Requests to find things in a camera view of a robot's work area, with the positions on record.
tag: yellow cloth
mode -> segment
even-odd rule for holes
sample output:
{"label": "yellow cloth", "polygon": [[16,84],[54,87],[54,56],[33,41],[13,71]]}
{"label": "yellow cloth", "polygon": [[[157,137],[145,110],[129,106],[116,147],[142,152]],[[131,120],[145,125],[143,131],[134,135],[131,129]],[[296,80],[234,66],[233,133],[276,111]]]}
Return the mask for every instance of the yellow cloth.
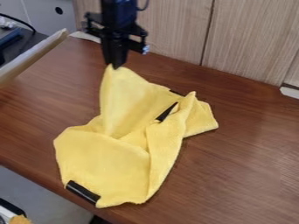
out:
{"label": "yellow cloth", "polygon": [[23,215],[14,216],[10,219],[10,224],[31,224]]}
{"label": "yellow cloth", "polygon": [[[140,204],[160,187],[182,139],[218,128],[209,105],[108,66],[101,84],[101,115],[66,129],[54,141],[61,178],[101,196],[97,207]],[[173,103],[163,122],[156,118]]]}

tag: white object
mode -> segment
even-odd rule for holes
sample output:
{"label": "white object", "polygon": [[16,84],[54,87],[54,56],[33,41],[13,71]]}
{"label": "white object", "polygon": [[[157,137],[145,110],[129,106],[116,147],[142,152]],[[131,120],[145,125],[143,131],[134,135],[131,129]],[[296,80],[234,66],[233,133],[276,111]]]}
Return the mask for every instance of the white object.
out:
{"label": "white object", "polygon": [[299,100],[299,89],[292,88],[292,87],[281,87],[281,92],[283,95],[293,97]]}
{"label": "white object", "polygon": [[86,40],[90,40],[93,41],[95,43],[99,43],[101,42],[101,40],[93,35],[90,35],[88,33],[85,33],[83,31],[76,31],[73,32],[72,34],[70,34],[71,37],[77,38],[77,39],[86,39]]}

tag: wooden table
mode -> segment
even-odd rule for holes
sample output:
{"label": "wooden table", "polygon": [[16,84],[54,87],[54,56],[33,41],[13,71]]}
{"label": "wooden table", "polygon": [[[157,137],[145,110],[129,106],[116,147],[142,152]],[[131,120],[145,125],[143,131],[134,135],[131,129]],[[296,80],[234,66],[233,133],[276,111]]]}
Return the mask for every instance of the wooden table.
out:
{"label": "wooden table", "polygon": [[127,67],[209,102],[219,129],[187,138],[143,205],[95,209],[63,188],[52,140],[99,114],[100,47],[69,38],[0,90],[0,161],[113,223],[299,222],[299,101],[277,87],[150,54]]}

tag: black metal mount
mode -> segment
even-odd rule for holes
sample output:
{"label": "black metal mount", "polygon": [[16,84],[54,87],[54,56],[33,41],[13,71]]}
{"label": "black metal mount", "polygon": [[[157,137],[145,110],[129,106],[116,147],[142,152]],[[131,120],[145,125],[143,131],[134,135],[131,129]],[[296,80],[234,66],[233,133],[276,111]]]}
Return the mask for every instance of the black metal mount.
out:
{"label": "black metal mount", "polygon": [[[101,39],[101,48],[106,64],[117,69],[127,61],[129,50],[146,54],[148,33],[136,23],[137,0],[101,0],[101,13],[88,12],[85,15],[86,33]],[[141,38],[140,42],[130,35]]]}

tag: yellow object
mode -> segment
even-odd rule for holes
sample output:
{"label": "yellow object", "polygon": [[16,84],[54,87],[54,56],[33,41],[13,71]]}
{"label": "yellow object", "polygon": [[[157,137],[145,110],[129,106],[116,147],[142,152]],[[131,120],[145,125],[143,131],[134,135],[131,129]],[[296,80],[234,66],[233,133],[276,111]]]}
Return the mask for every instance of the yellow object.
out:
{"label": "yellow object", "polygon": [[14,216],[10,219],[10,224],[31,224],[23,215]]}
{"label": "yellow object", "polygon": [[182,139],[218,128],[195,92],[173,94],[124,67],[107,68],[100,99],[101,115],[54,141],[63,184],[73,180],[100,195],[97,207],[145,202],[169,173]]}

